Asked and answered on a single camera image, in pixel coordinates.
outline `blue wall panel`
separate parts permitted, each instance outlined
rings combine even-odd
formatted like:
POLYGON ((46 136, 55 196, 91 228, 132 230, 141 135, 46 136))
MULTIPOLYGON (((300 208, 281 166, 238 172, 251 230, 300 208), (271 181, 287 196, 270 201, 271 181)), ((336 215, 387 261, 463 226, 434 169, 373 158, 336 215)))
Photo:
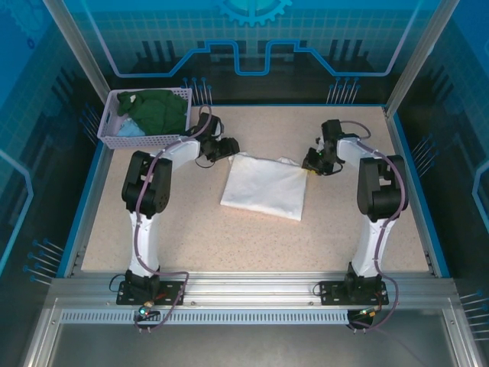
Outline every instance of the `blue wall panel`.
POLYGON ((48 248, 63 251, 96 149, 102 104, 42 2, 0 2, 0 31, 3 367, 20 365, 29 345, 47 292, 42 282, 57 267, 32 244, 49 239, 61 250, 48 248))
POLYGON ((461 295, 489 294, 489 5, 461 0, 398 113, 461 295))
POLYGON ((217 103, 338 104, 387 101, 437 4, 70 0, 68 7, 113 88, 205 77, 217 103), (348 98, 336 99, 343 87, 348 98))

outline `green cloth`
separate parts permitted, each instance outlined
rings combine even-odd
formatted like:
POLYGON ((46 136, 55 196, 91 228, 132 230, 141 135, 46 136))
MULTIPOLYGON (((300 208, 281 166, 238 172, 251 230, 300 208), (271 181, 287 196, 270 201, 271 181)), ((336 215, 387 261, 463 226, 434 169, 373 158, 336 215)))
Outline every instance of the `green cloth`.
POLYGON ((169 90, 148 89, 139 92, 122 92, 118 115, 129 114, 146 135, 183 134, 188 102, 169 90))

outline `vent slot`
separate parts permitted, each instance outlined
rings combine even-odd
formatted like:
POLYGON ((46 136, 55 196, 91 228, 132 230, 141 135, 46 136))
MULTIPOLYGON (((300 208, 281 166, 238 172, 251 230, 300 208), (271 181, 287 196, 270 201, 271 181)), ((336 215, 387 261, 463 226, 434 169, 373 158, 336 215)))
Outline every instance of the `vent slot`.
MULTIPOLYGON (((160 311, 141 325, 161 321, 160 311)), ((136 310, 64 310, 61 323, 131 324, 136 310)), ((347 310, 175 310, 167 321, 173 325, 345 325, 347 310)))

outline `speckled tabletop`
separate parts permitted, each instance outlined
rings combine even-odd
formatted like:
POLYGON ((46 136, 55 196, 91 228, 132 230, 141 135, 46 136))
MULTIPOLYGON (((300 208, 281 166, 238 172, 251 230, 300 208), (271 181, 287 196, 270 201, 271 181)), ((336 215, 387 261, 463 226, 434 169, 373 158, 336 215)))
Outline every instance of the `speckled tabletop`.
MULTIPOLYGON (((380 107, 215 107, 225 136, 258 158, 302 162, 328 119, 363 122, 366 141, 386 154, 393 145, 380 107)), ((193 108, 192 121, 197 120, 193 108)), ((346 132, 364 132, 345 125, 346 132)), ((83 271, 124 271, 131 258, 131 224, 121 189, 134 150, 117 150, 92 228, 83 271)), ((309 174, 301 222, 219 205, 230 164, 211 169, 189 162, 173 173, 168 207, 161 216, 159 259, 163 269, 187 271, 344 271, 360 238, 356 203, 358 172, 309 174)), ((427 271, 410 207, 392 229, 386 271, 427 271)))

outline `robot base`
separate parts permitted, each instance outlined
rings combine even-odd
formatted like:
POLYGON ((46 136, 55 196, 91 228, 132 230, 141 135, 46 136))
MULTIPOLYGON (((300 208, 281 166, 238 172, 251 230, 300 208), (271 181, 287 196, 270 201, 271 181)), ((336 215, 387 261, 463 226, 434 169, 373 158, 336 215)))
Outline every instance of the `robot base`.
MULTIPOLYGON (((122 281, 119 285, 115 303, 124 306, 141 306, 145 302, 153 300, 155 306, 171 306, 175 302, 178 291, 182 286, 182 281, 160 281, 159 294, 156 297, 152 297, 148 291, 122 281)), ((183 304, 183 297, 182 295, 176 303, 177 306, 183 304)))
POLYGON ((378 306, 389 304, 385 283, 380 275, 364 278, 356 275, 353 267, 343 281, 319 282, 322 306, 378 306))

